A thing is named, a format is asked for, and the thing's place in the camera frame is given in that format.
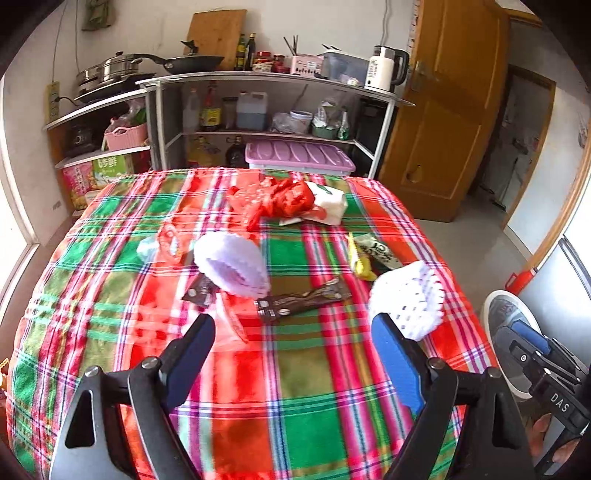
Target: plaid tablecloth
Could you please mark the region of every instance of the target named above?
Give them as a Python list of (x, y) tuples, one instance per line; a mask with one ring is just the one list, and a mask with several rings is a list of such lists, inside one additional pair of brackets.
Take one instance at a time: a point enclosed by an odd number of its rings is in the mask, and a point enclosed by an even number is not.
[[(272, 172), (276, 177), (288, 173)], [(46, 478), (53, 445), (81, 373), (123, 370), (158, 355), (194, 318), (180, 300), (196, 267), (144, 264), (136, 253), (164, 220), (195, 238), (240, 232), (263, 252), (272, 293), (317, 287), (336, 275), (353, 296), (263, 325), (252, 302), (235, 305), (251, 339), (209, 355), (187, 402), (171, 421), (205, 479), (379, 479), (408, 434), (403, 407), (372, 347), (366, 310), (371, 284), (349, 270), (348, 232), (372, 232), (403, 263), (422, 259), (446, 291), (444, 323), (425, 349), (453, 368), (481, 372), (495, 362), (452, 273), (400, 202), (377, 181), (291, 173), (344, 190), (342, 225), (261, 222), (247, 234), (226, 189), (258, 170), (152, 172), (110, 185), (55, 251), (15, 339), (8, 426), (18, 459)], [(143, 478), (153, 478), (130, 411), (126, 428)], [(460, 426), (450, 422), (433, 476), (444, 475)]]

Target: human hand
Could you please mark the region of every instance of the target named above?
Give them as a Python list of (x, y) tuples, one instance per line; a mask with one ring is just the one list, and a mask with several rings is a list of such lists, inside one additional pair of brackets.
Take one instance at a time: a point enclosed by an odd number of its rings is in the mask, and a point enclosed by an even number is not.
[[(547, 413), (546, 415), (542, 415), (538, 421), (534, 423), (533, 428), (531, 431), (528, 432), (528, 441), (530, 443), (530, 450), (531, 456), (536, 458), (540, 456), (542, 453), (542, 448), (544, 444), (544, 437), (548, 428), (550, 427), (550, 420), (552, 419), (552, 414)], [(556, 463), (565, 463), (566, 460), (574, 452), (574, 449), (579, 444), (579, 439), (571, 440), (570, 442), (566, 443), (558, 450), (554, 452), (552, 457), (552, 461)]]

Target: white wall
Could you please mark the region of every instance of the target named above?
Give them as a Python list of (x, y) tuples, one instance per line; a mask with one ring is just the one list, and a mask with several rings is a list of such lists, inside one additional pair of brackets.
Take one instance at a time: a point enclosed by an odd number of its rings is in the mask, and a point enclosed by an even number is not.
[(531, 181), (509, 228), (531, 251), (540, 246), (560, 213), (576, 176), (583, 149), (581, 122), (587, 125), (591, 96), (574, 63), (546, 29), (511, 24), (509, 63), (556, 82), (550, 127)]
[[(406, 48), (413, 0), (389, 0), (387, 44)], [(321, 44), (335, 45), (348, 53), (369, 58), (382, 36), (384, 0), (125, 0), (116, 2), (116, 23), (105, 30), (83, 33), (79, 38), (81, 68), (88, 68), (123, 50), (161, 57), (183, 54), (191, 17), (211, 9), (245, 8), (245, 33), (256, 32), (257, 50), (288, 54), (288, 40), (299, 34), (298, 50), (320, 53)], [(144, 71), (163, 72), (149, 60)]]
[[(68, 217), (50, 158), (45, 123), (45, 87), (51, 83), (51, 64), (57, 25), (64, 6), (47, 17), (27, 39), (10, 64), (4, 79), (4, 129), (8, 161), (18, 195), (33, 230), (46, 245)], [(69, 95), (76, 76), (74, 48), (74, 3), (64, 16), (56, 58), (60, 93)], [(64, 101), (60, 113), (71, 110)]]

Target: red plastic item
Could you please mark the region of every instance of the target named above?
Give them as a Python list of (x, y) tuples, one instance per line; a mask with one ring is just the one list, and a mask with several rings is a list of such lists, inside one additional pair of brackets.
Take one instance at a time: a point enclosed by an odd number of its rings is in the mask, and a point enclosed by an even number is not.
[(165, 222), (157, 234), (160, 252), (171, 265), (180, 265), (183, 255), (189, 251), (190, 240), (178, 234), (172, 223)]
[(534, 278), (534, 275), (534, 270), (524, 270), (519, 274), (512, 273), (505, 284), (505, 290), (513, 295), (519, 295), (521, 290), (523, 290), (530, 280)]
[(242, 225), (253, 232), (262, 217), (293, 218), (312, 210), (314, 194), (303, 180), (277, 182), (266, 177), (243, 189), (232, 186), (226, 193), (232, 209), (242, 215)]

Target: metal screw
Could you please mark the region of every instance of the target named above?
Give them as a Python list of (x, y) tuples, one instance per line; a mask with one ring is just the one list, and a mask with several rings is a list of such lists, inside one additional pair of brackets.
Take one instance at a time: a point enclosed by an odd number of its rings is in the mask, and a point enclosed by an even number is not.
[(142, 360), (142, 368), (145, 368), (146, 370), (150, 370), (152, 368), (156, 368), (159, 363), (160, 363), (160, 360), (158, 359), (157, 356), (148, 356)]
[(100, 372), (100, 368), (97, 365), (93, 365), (92, 367), (88, 367), (84, 372), (86, 377), (95, 377)]
[(500, 378), (501, 377), (501, 371), (498, 368), (490, 367), (488, 369), (488, 376), (491, 377), (491, 378)]
[(435, 370), (442, 370), (446, 365), (446, 363), (441, 358), (438, 358), (438, 357), (430, 358), (427, 361), (427, 363), (429, 364), (429, 366), (432, 369), (435, 369)]

